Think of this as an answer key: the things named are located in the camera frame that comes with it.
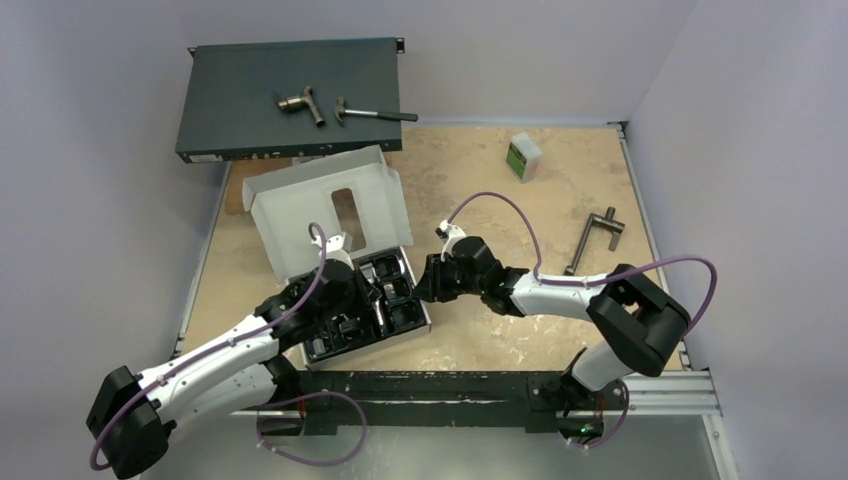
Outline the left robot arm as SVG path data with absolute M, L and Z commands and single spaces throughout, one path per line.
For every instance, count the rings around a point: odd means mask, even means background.
M 334 319 L 364 316 L 378 297 L 359 268 L 326 260 L 194 351 L 140 372 L 112 370 L 85 421 L 94 438 L 90 467 L 131 479 L 205 421 L 249 407 L 292 406 L 305 415 L 312 399 L 335 394 L 304 390 L 285 351 Z

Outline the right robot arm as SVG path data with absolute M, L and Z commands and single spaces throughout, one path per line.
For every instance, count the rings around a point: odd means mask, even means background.
M 459 240 L 448 253 L 428 255 L 413 295 L 427 303 L 474 295 L 499 315 L 592 323 L 601 342 L 575 357 L 561 381 L 564 399 L 576 407 L 633 372 L 659 376 L 692 321 L 683 306 L 632 265 L 585 280 L 534 276 L 527 268 L 503 265 L 477 236 Z

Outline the white hair clipper kit box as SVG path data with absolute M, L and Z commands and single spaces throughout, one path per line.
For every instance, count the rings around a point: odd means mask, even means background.
M 426 335 L 432 321 L 415 299 L 406 247 L 413 235 L 398 172 L 368 146 L 282 168 L 243 182 L 251 214 L 277 279 L 306 278 L 319 261 L 308 226 L 340 236 L 374 296 L 359 312 L 340 315 L 299 343 L 309 369 L 375 353 Z

